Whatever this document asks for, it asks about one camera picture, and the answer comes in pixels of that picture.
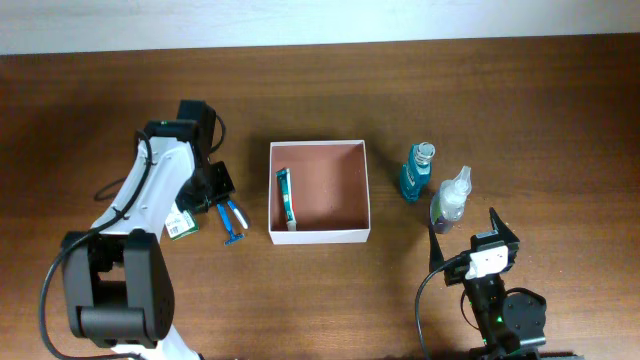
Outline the green toothpaste tube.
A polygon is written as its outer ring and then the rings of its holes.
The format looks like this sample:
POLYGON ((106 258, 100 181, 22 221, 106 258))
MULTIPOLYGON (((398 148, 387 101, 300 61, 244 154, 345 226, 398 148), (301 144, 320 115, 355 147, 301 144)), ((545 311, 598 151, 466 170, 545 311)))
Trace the green toothpaste tube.
POLYGON ((294 211, 292 197, 292 181, 289 168, 283 168, 276 172, 276 178, 281 190, 283 207, 286 216, 286 225, 289 231, 297 230, 297 220, 294 211))

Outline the blue disposable razor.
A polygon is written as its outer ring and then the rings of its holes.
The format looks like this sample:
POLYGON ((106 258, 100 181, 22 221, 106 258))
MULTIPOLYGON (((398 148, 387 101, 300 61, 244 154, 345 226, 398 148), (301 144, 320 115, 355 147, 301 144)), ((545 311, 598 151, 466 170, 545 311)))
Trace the blue disposable razor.
POLYGON ((223 222, 224 228, 226 229, 226 231, 227 231, 227 233, 229 235, 229 239, 224 242, 224 245, 225 246, 230 246, 230 245, 233 245, 234 243, 238 242, 239 240, 242 240, 244 238, 244 235, 242 233, 235 233, 234 232, 233 226, 232 226, 231 221, 230 221, 230 219, 228 217, 228 214, 227 214, 227 211, 226 211, 225 207, 220 203, 218 203, 216 205, 216 207, 217 207, 218 213, 219 213, 219 215, 221 217, 221 220, 223 222))

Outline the blue white toothbrush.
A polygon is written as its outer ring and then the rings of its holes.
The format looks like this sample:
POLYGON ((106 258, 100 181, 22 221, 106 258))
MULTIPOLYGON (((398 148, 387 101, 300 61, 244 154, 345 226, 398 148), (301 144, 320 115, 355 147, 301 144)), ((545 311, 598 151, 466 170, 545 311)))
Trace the blue white toothbrush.
POLYGON ((244 213, 242 212, 242 210, 235 204, 235 202, 233 200, 228 200, 227 201, 227 205, 229 206, 229 208, 234 213, 236 219, 238 220, 238 222, 242 226, 242 228, 245 229, 245 230, 248 230, 249 229, 249 222, 248 222, 246 216, 244 215, 244 213))

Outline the white green packet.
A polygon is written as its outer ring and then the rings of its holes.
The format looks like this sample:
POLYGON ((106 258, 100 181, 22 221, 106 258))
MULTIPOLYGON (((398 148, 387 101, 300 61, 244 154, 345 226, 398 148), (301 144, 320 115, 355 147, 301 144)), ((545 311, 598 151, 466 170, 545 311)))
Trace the white green packet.
POLYGON ((165 220, 165 228, 171 240, 177 240, 199 231, 195 217, 189 210, 180 210, 173 203, 165 220))

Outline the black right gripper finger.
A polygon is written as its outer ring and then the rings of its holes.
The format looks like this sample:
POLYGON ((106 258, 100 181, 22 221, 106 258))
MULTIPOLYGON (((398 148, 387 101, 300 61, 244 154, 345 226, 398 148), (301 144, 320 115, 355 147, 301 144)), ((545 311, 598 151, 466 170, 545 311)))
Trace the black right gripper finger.
POLYGON ((501 218, 497 214, 497 211, 493 207, 489 208, 489 216, 490 216, 490 221, 491 221, 491 224, 492 224, 492 228, 493 228, 494 231, 497 232, 497 234, 500 236, 500 238, 505 243, 515 243, 516 242, 516 235, 501 220, 501 218))
POLYGON ((437 234, 432 224, 428 225, 429 230, 429 272, 435 272, 444 262, 443 253, 439 245, 437 234))

